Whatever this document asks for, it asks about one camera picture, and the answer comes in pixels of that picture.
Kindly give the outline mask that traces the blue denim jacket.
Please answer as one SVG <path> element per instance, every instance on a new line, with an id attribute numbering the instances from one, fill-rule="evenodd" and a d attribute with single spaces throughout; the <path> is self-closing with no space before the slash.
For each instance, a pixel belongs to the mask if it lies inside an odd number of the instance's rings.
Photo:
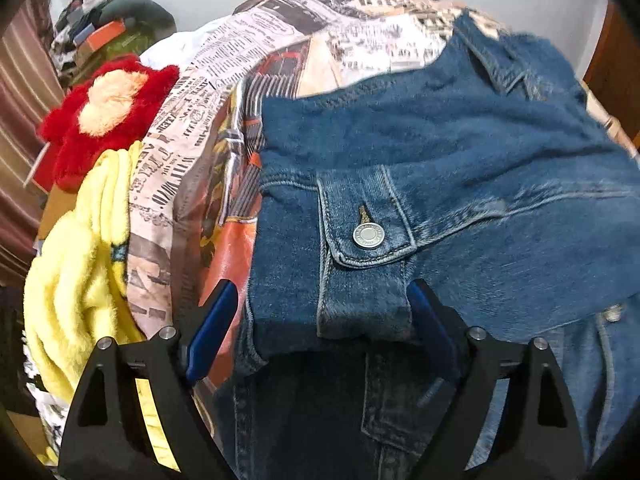
<path id="1" fill-rule="evenodd" d="M 492 336 L 548 340 L 585 458 L 639 397 L 639 167 L 549 41 L 470 12 L 431 64 L 262 103 L 262 208 L 234 370 L 241 479 L 403 479 L 452 397 L 416 336 L 422 278 Z"/>

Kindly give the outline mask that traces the yellow fleece blanket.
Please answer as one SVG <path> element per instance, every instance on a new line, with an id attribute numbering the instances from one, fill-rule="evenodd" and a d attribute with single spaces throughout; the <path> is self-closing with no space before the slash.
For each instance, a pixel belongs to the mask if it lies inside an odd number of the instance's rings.
<path id="1" fill-rule="evenodd" d="M 142 150 L 105 151 L 27 274 L 26 340 L 43 385 L 70 402 L 94 345 L 145 340 L 126 297 L 130 180 Z"/>

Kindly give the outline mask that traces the newspaper print bed cover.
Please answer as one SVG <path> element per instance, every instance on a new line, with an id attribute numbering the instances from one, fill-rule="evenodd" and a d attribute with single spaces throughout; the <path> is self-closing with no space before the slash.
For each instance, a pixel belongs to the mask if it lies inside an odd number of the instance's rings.
<path id="1" fill-rule="evenodd" d="M 154 335 L 239 291 L 205 401 L 243 478 L 399 479 L 454 395 L 411 307 L 544 338 L 585 460 L 639 397 L 639 155 L 548 40 L 440 0 L 250 0 L 203 29 L 130 192 Z"/>

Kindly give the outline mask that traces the red plush toy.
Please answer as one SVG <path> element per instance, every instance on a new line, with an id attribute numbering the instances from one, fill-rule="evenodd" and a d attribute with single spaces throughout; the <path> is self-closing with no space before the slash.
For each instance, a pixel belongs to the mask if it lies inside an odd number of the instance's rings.
<path id="1" fill-rule="evenodd" d="M 76 192 L 103 152 L 144 138 L 179 75 L 178 66 L 156 70 L 134 54 L 104 63 L 43 119 L 37 134 L 48 148 L 35 181 Z"/>

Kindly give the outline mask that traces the red striped curtain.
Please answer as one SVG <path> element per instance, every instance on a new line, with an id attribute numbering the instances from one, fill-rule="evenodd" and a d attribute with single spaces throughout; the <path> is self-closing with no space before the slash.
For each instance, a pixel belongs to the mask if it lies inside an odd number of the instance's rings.
<path id="1" fill-rule="evenodd" d="M 29 179 L 37 129 L 64 93 L 50 56 L 51 0 L 25 0 L 1 35 L 1 284 L 24 282 L 48 192 Z"/>

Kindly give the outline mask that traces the wooden wardrobe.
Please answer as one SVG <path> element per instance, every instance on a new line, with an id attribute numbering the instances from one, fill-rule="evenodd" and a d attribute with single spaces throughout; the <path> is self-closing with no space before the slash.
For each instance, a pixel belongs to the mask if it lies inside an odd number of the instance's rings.
<path id="1" fill-rule="evenodd" d="M 616 5 L 608 4 L 585 83 L 639 147 L 639 37 Z"/>

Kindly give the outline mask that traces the orange shoe box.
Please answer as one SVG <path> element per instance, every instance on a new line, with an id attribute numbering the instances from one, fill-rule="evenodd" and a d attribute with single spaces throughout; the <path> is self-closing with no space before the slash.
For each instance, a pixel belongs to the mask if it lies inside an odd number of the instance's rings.
<path id="1" fill-rule="evenodd" d="M 126 26 L 123 20 L 111 21 L 92 32 L 78 50 L 96 52 L 124 32 L 126 32 Z"/>

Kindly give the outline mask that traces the green patterned storage box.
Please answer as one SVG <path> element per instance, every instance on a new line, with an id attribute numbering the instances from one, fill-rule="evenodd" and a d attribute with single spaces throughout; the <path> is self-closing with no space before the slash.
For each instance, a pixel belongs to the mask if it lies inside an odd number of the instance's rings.
<path id="1" fill-rule="evenodd" d="M 68 78 L 65 88 L 73 88 L 89 79 L 104 63 L 128 54 L 139 55 L 149 46 L 149 37 L 142 32 L 125 32 L 120 38 L 114 39 L 99 51 L 94 52 L 87 63 Z"/>

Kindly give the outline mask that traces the white crumpled cloth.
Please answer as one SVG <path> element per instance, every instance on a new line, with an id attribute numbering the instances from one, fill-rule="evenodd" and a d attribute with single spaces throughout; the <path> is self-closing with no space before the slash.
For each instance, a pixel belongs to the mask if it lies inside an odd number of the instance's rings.
<path id="1" fill-rule="evenodd" d="M 175 32 L 141 53 L 140 62 L 153 70 L 161 70 L 169 65 L 184 70 L 193 60 L 202 40 L 203 35 L 199 32 Z"/>

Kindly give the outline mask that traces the grey neck pillow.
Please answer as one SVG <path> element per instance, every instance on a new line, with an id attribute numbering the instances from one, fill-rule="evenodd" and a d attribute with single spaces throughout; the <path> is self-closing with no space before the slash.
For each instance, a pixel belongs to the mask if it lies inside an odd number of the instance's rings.
<path id="1" fill-rule="evenodd" d="M 103 26 L 114 21 L 133 22 L 142 26 L 155 41 L 177 31 L 174 17 L 153 0 L 110 0 L 101 9 L 98 24 Z"/>

